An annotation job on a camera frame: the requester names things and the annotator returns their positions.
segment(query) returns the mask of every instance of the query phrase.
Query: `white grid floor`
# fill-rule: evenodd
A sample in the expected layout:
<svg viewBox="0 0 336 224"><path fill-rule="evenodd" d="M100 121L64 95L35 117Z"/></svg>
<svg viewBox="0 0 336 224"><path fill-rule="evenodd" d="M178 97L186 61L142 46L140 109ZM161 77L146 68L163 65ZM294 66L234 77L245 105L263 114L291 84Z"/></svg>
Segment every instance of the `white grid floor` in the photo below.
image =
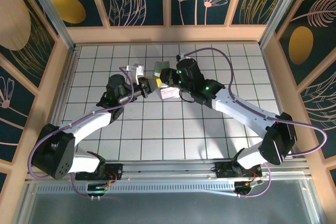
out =
<svg viewBox="0 0 336 224"><path fill-rule="evenodd" d="M222 50L234 67L233 92L250 103L278 112L265 63L257 44L180 44L83 46L66 105L64 122L90 111L99 101L110 75L119 67L140 63L152 76L158 61L176 67L176 55L203 47ZM202 51L192 57L205 78L224 85L229 66L217 52ZM117 121L97 130L79 143L106 160L139 161L232 158L237 151L261 141L257 135L226 114L180 98L161 101L158 93L128 104Z"/></svg>

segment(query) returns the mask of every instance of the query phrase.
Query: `purple cable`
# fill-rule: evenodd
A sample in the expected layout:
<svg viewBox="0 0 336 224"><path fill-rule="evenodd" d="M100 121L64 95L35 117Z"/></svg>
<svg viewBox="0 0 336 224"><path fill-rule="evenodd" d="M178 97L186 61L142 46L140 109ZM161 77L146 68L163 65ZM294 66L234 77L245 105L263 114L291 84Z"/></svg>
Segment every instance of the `purple cable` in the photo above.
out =
<svg viewBox="0 0 336 224"><path fill-rule="evenodd" d="M212 50L212 51L216 51L216 52L219 52L220 54L222 54L225 59L227 60L229 66L230 66L230 71L231 71L231 80L230 80L230 83L229 83L229 86L228 86L228 90L229 90L229 94L231 96L231 98L237 103L239 104L240 106L242 106L243 108L247 109L248 111L258 115L258 116L261 116L262 118L266 118L266 119L270 119L272 121L275 121L275 122L278 122L278 123L286 123L286 124L292 124L292 125L300 125L300 126L305 126L305 127L309 127L309 128L312 128L316 131L319 131L322 133L323 135L323 141L322 143L320 143L319 145L317 145L316 147L308 150L308 151L305 151L305 152L299 152L299 153L295 153L295 154L289 154L287 155L288 157L297 157L297 156L301 156L301 155L306 155L306 154L310 154L310 153L313 153L317 150L319 150L326 142L327 142L327 134L324 130L322 130L321 128L319 127L316 127L316 126L313 126L311 124L308 124L308 123L300 123L300 122L295 122L295 121L289 121L289 120L283 120L283 119L278 119L278 118L271 118L271 117L268 117L258 111L255 111L254 109L250 108L249 106L241 103L240 101L238 101L234 94L232 93L232 90L231 90L231 86L232 86L232 83L233 83L233 78L234 78L234 73L233 73L233 66L232 66L232 63L231 61L229 60L229 58L225 55L225 53L223 53L221 50L217 49L217 48L213 48L213 47L206 47L206 48L201 48L201 49L197 49L195 51L192 51L192 52L189 52L187 54L185 54L184 56L189 56L193 53L196 53L196 52L199 52L199 51L203 51L203 50Z"/></svg>
<svg viewBox="0 0 336 224"><path fill-rule="evenodd" d="M268 190L269 187L271 186L272 174L271 174L271 169L269 168L268 164L267 164L267 163L264 163L264 165L266 166L266 168L267 168L267 170L268 170L268 174L269 174L269 181L268 181L267 187L266 187L263 191L261 191L260 193L258 193L258 194L253 194L253 195L240 195L242 198L254 198L254 197L261 196L261 195L263 195L265 192L267 192L267 190Z"/></svg>
<svg viewBox="0 0 336 224"><path fill-rule="evenodd" d="M126 75L128 81L129 81L130 83L132 83L131 78L130 78L129 75L124 71L124 68L121 67L121 68L119 68L119 69L120 69L120 71L122 71L122 72L124 73L124 75ZM64 127L62 127L62 128L59 128L59 129L56 130L56 131L53 131L53 132L49 133L48 135L46 135L45 137L43 137L40 141L38 141L38 142L36 143L36 145L34 146L34 148L31 150L31 152L30 152L30 154L29 154L28 162L27 162L28 171L29 171L30 175L31 175L33 178L35 178L35 179L46 179L46 178L49 178L49 175L42 176L42 177L37 176L37 175L33 172L33 170L32 170L32 158L33 158L33 155L34 155L36 149L37 149L37 148L38 148L38 147L39 147L45 140L47 140L48 138L50 138L50 137L53 136L53 135L56 135L57 133L59 133L59 132L61 132L61 131L67 130L67 129L73 127L73 126L78 125L79 123L82 123L83 121L85 121L86 119L89 119L90 117L94 116L95 114L99 114L99 113L103 113L103 112L107 112L107 111L111 111L111 110L116 110L116 109L119 109L119 108L121 108L121 107L124 107L126 104L130 103L130 102L132 101L133 97L134 97L134 87L133 87L133 85L130 85L130 86L131 86L131 97L130 97L130 99L129 99L126 103L121 104L121 105L118 105L118 106L115 106L115 107L111 107L111 108L107 108L107 109L102 109L102 110L94 111L94 112L92 112L92 113L90 113L90 114L88 114L88 115L86 115L86 116L83 116L82 118L78 119L77 121L71 123L71 125L69 124L69 125L64 126Z"/></svg>

